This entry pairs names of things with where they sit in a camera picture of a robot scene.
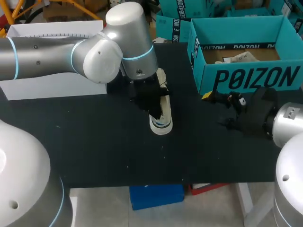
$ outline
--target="black table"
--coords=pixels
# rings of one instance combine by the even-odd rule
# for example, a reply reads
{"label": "black table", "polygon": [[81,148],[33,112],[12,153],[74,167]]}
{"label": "black table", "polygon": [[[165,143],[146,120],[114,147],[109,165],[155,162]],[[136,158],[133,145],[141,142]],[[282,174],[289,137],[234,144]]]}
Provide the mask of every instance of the black table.
{"label": "black table", "polygon": [[[71,188],[274,181],[280,149],[216,123],[235,113],[200,100],[186,47],[155,45],[173,92],[168,135],[153,134],[120,79],[108,95],[1,101],[0,119],[38,138]],[[301,90],[278,96],[303,102]]]}

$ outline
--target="white box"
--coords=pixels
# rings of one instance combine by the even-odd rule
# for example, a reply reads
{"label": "white box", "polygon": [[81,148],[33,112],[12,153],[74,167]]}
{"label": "white box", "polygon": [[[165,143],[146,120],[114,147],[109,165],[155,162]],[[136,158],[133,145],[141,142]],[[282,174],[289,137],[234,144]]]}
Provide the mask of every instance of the white box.
{"label": "white box", "polygon": [[[103,29],[103,22],[75,21],[12,25],[7,37],[30,36],[63,38],[90,37]],[[106,85],[96,84],[76,73],[60,73],[44,77],[0,81],[8,100],[106,94]]]}

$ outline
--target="blue led ring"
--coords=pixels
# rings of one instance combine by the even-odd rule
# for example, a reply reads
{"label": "blue led ring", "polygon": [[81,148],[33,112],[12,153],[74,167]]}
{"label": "blue led ring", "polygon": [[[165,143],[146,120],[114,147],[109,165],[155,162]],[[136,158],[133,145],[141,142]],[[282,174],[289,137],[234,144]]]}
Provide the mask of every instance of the blue led ring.
{"label": "blue led ring", "polygon": [[53,219],[53,221],[51,222],[51,224],[49,225],[49,227],[53,227],[53,225],[55,224],[55,222],[57,221],[58,217],[59,217],[59,214],[62,210],[62,207],[63,207],[63,202],[64,202],[64,186],[63,186],[63,182],[62,182],[62,179],[60,178],[60,181],[61,181],[61,184],[62,184],[62,200],[61,200],[61,205],[60,205],[60,208],[55,216],[55,218]]}
{"label": "blue led ring", "polygon": [[82,41],[80,41],[80,42],[77,42],[77,43],[74,45],[74,47],[72,48],[72,50],[71,50],[71,66],[72,66],[72,69],[73,69],[76,73],[78,73],[78,72],[75,70],[74,66],[72,65],[72,54],[74,53],[76,47],[77,47],[80,43],[82,43],[83,41],[85,41],[85,40],[82,40]]}
{"label": "blue led ring", "polygon": [[147,54],[149,54],[153,49],[153,45],[151,46],[151,48],[149,49],[148,52],[144,53],[144,54],[141,54],[140,56],[138,57],[133,57],[133,58],[123,58],[123,60],[136,60],[136,59],[139,59],[139,58],[142,58],[144,56],[146,56]]}
{"label": "blue led ring", "polygon": [[16,72],[15,72],[14,79],[17,79],[18,73],[19,73],[19,62],[18,62],[17,50],[16,50],[16,47],[15,47],[14,41],[11,38],[9,38],[9,37],[7,37],[7,39],[10,41],[10,44],[11,44],[13,50],[14,50],[14,53],[15,53]]}

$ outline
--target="teal cardboard box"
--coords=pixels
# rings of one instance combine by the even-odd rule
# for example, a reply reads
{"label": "teal cardboard box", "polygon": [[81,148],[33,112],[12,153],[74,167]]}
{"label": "teal cardboard box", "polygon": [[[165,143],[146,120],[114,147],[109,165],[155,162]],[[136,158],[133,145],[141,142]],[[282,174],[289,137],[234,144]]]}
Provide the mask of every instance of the teal cardboard box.
{"label": "teal cardboard box", "polygon": [[295,31],[299,35],[303,35],[303,16],[299,16],[296,13],[291,13],[288,19],[290,23],[294,26]]}
{"label": "teal cardboard box", "polygon": [[[209,53],[233,52],[233,57],[245,51],[260,61],[207,63]],[[261,59],[266,52],[274,52],[276,61]],[[303,42],[284,16],[192,19],[187,53],[201,95],[212,90],[253,92],[258,87],[296,90],[303,82]]]}
{"label": "teal cardboard box", "polygon": [[253,9],[239,9],[235,10],[234,7],[227,11],[227,17],[256,17],[256,16],[270,16],[267,8],[253,8]]}
{"label": "teal cardboard box", "polygon": [[205,18],[214,16],[213,0],[160,0],[164,16],[175,19]]}
{"label": "teal cardboard box", "polygon": [[187,42],[190,21],[164,17],[162,11],[156,18],[157,37],[172,40],[173,42]]}
{"label": "teal cardboard box", "polygon": [[232,6],[232,0],[223,0],[214,7],[214,17],[224,15],[226,8]]}
{"label": "teal cardboard box", "polygon": [[284,15],[289,16],[293,10],[293,0],[271,0],[268,11],[273,16]]}

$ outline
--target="red object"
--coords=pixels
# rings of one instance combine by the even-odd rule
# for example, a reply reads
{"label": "red object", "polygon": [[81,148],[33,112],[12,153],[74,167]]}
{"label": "red object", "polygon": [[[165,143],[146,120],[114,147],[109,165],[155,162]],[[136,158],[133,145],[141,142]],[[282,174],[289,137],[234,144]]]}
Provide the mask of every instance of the red object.
{"label": "red object", "polygon": [[188,188],[191,191],[193,195],[198,195],[204,192],[208,192],[210,190],[216,189],[216,188],[221,188],[223,186],[228,185],[229,183],[215,183],[215,184],[209,184],[205,185],[204,187],[193,189],[192,185],[189,185]]}
{"label": "red object", "polygon": [[8,23],[8,20],[6,19],[6,16],[3,14],[0,17],[0,28],[4,28],[4,26]]}

